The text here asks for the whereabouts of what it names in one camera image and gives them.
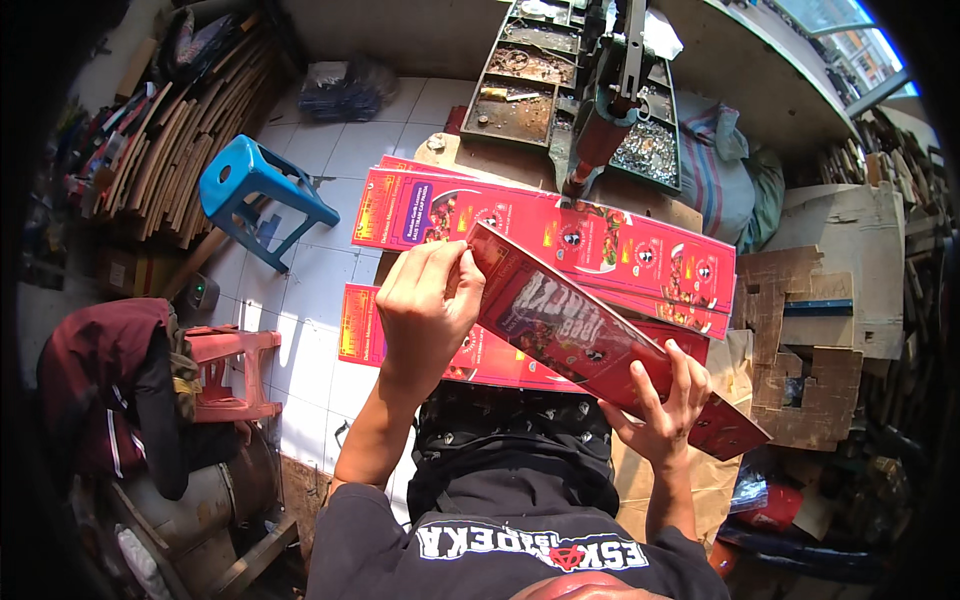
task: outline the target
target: hand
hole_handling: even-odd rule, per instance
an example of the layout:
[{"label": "hand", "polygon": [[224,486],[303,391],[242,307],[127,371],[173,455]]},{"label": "hand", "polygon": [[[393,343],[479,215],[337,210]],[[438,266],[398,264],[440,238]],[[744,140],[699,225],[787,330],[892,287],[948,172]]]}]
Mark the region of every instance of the hand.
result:
[{"label": "hand", "polygon": [[426,400],[476,322],[486,282],[467,242],[430,242],[400,255],[376,295],[387,339],[381,388]]},{"label": "hand", "polygon": [[654,473],[686,467],[686,436],[712,392],[709,372],[687,356],[676,342],[669,340],[666,343],[666,353],[672,363],[673,385],[670,397],[662,405],[643,364],[635,360],[630,365],[645,422],[630,422],[620,409],[604,400],[599,401],[607,422],[620,440],[650,461]]},{"label": "hand", "polygon": [[237,434],[240,436],[240,439],[243,440],[244,447],[250,445],[250,440],[253,437],[252,427],[254,426],[255,425],[251,425],[245,420],[235,420],[233,422],[233,427],[237,430]]}]

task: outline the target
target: red printed cardboard sheet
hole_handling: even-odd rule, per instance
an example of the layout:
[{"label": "red printed cardboard sheet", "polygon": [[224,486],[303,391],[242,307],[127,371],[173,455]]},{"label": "red printed cardboard sheet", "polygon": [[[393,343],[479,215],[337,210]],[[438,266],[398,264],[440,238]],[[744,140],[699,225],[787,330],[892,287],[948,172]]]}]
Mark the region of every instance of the red printed cardboard sheet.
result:
[{"label": "red printed cardboard sheet", "polygon": [[[578,283],[620,290],[625,299],[641,295],[729,313],[732,247],[604,206],[559,208],[560,199],[489,181],[371,169],[353,243],[403,251],[464,239],[472,223],[483,221]],[[657,316],[649,306],[628,307]]]},{"label": "red printed cardboard sheet", "polygon": [[[448,169],[384,156],[381,166],[388,165],[424,174],[475,180]],[[502,183],[493,185],[524,189],[510,188]],[[560,199],[557,194],[548,196],[555,201],[554,204]],[[623,289],[626,285],[631,294],[654,296],[726,314],[731,312],[736,254],[733,246],[600,204],[578,201],[573,210],[585,213],[585,218],[578,223],[589,225],[588,230],[571,227],[569,222],[553,224],[552,231],[544,232],[543,241],[544,246],[550,240],[555,242],[558,262],[547,262],[566,272],[560,263],[567,257],[566,262],[578,272],[567,273],[575,281],[613,289]],[[533,223],[525,225],[537,229]],[[507,235],[516,240],[515,234]]]},{"label": "red printed cardboard sheet", "polygon": [[598,287],[587,288],[598,299],[611,306],[621,306],[636,310],[635,306],[643,306],[645,310],[637,310],[645,315],[652,315],[668,323],[693,329],[711,338],[723,341],[730,326],[730,317],[711,312],[696,306],[679,304],[669,300],[654,300],[643,296],[628,296],[614,290]]},{"label": "red printed cardboard sheet", "polygon": [[[374,298],[379,288],[348,283],[340,325],[340,360],[379,367],[387,343]],[[577,392],[579,386],[550,371],[500,338],[474,325],[460,350],[450,361],[444,379],[501,385],[513,388]]]},{"label": "red printed cardboard sheet", "polygon": [[[543,365],[643,419],[629,366],[640,359],[661,400],[673,375],[663,348],[603,302],[485,223],[467,238],[487,278],[477,323]],[[721,461],[770,436],[713,395],[689,442]]]}]

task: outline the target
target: stacked wooden boards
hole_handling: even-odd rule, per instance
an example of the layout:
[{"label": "stacked wooden boards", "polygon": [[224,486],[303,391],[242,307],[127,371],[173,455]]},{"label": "stacked wooden boards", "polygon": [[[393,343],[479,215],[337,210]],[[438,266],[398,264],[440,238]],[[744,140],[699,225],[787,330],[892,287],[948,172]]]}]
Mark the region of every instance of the stacked wooden boards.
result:
[{"label": "stacked wooden boards", "polygon": [[288,82],[267,26],[252,26],[192,84],[168,83],[126,141],[95,211],[139,241],[162,233],[188,248],[212,225],[197,180],[238,133],[256,134]]}]

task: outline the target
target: small device with green light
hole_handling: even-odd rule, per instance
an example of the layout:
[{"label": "small device with green light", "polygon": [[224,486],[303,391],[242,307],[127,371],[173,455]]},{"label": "small device with green light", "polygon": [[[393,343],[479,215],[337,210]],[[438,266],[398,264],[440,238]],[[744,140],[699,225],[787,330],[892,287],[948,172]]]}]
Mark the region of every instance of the small device with green light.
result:
[{"label": "small device with green light", "polygon": [[194,310],[213,310],[220,298],[220,286],[213,279],[195,273],[190,277],[185,295]]}]

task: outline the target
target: blue plastic stool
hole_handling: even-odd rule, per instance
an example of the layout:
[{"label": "blue plastic stool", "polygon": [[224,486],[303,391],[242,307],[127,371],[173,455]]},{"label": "blue plastic stool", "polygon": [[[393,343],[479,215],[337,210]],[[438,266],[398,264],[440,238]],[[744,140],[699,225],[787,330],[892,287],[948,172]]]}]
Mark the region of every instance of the blue plastic stool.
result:
[{"label": "blue plastic stool", "polygon": [[[300,180],[291,181],[288,175]],[[254,236],[260,214],[244,200],[255,193],[306,214],[302,225],[273,252],[261,246]],[[301,168],[242,133],[234,137],[200,175],[200,204],[213,225],[281,273],[286,273],[288,267],[280,262],[280,257],[313,224],[320,221],[333,227],[340,223],[340,214],[324,204]],[[240,217],[241,226],[233,222],[233,215]]]}]

